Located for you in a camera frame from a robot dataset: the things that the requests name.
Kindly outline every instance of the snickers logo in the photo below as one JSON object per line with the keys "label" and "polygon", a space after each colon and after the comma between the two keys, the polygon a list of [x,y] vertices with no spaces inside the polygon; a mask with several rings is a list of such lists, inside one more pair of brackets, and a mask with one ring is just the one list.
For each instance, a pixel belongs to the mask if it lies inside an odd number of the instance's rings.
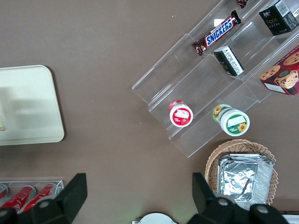
{"label": "snickers logo", "polygon": [[226,21],[220,24],[211,34],[206,36],[206,46],[207,48],[215,43],[218,39],[224,36],[228,31],[233,28],[232,17],[229,17]]}

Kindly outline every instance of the snickers bar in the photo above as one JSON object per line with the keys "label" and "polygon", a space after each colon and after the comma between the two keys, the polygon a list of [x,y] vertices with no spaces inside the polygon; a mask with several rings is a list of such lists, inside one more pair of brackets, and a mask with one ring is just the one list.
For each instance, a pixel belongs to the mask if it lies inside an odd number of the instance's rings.
{"label": "snickers bar", "polygon": [[208,33],[205,37],[196,41],[192,46],[195,48],[199,55],[202,55],[206,49],[208,49],[212,44],[222,38],[227,34],[235,25],[241,23],[237,12],[233,11],[231,16],[223,21],[214,30]]}

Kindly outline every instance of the foil container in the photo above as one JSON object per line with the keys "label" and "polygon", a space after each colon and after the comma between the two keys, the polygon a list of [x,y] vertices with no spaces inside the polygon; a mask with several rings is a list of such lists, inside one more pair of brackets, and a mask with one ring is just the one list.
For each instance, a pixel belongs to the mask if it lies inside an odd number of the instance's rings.
{"label": "foil container", "polygon": [[243,209],[266,204],[274,163],[262,154],[227,154],[219,159],[217,193]]}

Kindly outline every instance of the small black box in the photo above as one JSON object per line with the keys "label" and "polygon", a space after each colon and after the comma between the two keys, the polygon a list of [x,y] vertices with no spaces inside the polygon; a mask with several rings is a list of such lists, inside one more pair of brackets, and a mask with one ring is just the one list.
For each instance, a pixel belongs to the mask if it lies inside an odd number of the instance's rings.
{"label": "small black box", "polygon": [[223,46],[214,51],[214,55],[230,76],[238,76],[244,72],[238,58],[229,46]]}
{"label": "small black box", "polygon": [[299,25],[284,0],[267,4],[259,14],[273,35],[291,32]]}

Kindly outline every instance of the wicker basket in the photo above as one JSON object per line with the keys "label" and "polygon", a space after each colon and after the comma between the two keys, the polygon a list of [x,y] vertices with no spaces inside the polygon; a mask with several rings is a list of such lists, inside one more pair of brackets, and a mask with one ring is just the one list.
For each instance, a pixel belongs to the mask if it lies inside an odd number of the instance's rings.
{"label": "wicker basket", "polygon": [[[225,154],[265,154],[271,161],[276,162],[274,155],[264,146],[248,140],[236,139],[219,145],[210,155],[207,164],[205,178],[214,193],[217,191],[218,160]],[[267,204],[271,204],[278,184],[278,174],[273,170]]]}

